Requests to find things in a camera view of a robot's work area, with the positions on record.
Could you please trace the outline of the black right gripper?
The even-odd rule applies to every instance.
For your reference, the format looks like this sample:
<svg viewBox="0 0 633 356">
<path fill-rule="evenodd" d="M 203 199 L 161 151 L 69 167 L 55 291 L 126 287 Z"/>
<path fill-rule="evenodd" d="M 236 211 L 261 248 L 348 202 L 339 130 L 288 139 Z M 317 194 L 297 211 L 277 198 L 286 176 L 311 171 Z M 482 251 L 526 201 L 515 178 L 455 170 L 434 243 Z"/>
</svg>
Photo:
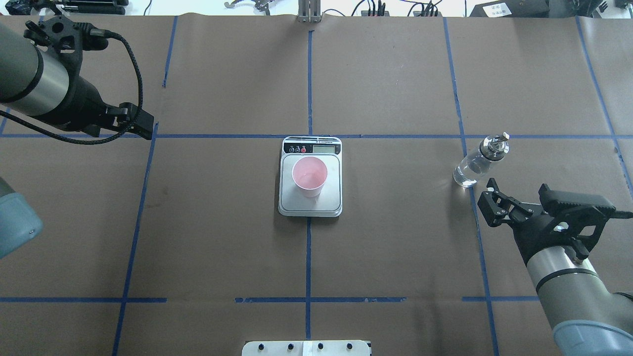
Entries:
<svg viewBox="0 0 633 356">
<path fill-rule="evenodd" d="M 507 224 L 511 227 L 516 246 L 524 262 L 536 253 L 552 246 L 571 246 L 571 240 L 549 226 L 553 221 L 541 205 L 525 203 L 526 211 L 516 205 L 518 201 L 500 191 L 495 178 L 489 178 L 481 192 L 477 207 L 489 227 Z"/>
</svg>

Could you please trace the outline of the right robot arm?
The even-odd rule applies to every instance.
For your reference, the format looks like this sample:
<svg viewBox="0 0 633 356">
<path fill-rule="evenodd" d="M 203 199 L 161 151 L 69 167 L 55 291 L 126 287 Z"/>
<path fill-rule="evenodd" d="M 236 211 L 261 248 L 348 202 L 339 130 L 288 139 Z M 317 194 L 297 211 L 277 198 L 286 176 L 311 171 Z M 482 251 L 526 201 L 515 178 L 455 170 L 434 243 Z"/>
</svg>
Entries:
<svg viewBox="0 0 633 356">
<path fill-rule="evenodd" d="M 632 294 L 608 291 L 588 259 L 608 221 L 630 219 L 607 198 L 551 189 L 539 203 L 502 192 L 490 178 L 477 202 L 490 227 L 508 225 L 540 300 L 552 338 L 565 356 L 630 356 Z"/>
</svg>

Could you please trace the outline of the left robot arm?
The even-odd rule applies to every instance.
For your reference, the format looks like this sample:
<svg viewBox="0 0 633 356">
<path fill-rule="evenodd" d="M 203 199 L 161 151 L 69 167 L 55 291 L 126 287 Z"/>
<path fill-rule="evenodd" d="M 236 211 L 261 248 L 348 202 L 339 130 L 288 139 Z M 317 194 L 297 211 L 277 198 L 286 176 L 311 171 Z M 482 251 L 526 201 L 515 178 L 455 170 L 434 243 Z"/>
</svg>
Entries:
<svg viewBox="0 0 633 356">
<path fill-rule="evenodd" d="M 26 22 L 22 36 L 1 27 L 1 103 L 5 119 L 52 139 L 77 145 L 100 145 L 126 133 L 150 140 L 154 117 L 144 111 L 140 67 L 129 42 L 120 34 L 62 16 L 43 23 Z M 133 64 L 137 104 L 107 104 L 81 76 L 82 54 L 104 50 L 109 39 L 124 45 Z"/>
</svg>

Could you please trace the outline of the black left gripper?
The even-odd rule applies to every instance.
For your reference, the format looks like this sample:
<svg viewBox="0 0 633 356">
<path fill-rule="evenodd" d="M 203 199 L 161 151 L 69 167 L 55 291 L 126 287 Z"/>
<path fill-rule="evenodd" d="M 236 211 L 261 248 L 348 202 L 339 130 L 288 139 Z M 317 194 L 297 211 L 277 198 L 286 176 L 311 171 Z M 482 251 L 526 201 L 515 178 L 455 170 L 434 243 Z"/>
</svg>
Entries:
<svg viewBox="0 0 633 356">
<path fill-rule="evenodd" d="M 154 116 L 133 103 L 121 103 L 118 116 L 119 126 L 115 125 L 115 116 L 108 110 L 115 106 L 104 103 L 97 88 L 83 79 L 81 75 L 69 76 L 65 99 L 58 107 L 58 129 L 64 132 L 82 132 L 98 138 L 101 130 L 114 133 L 126 132 L 142 139 L 151 140 L 154 129 Z"/>
</svg>

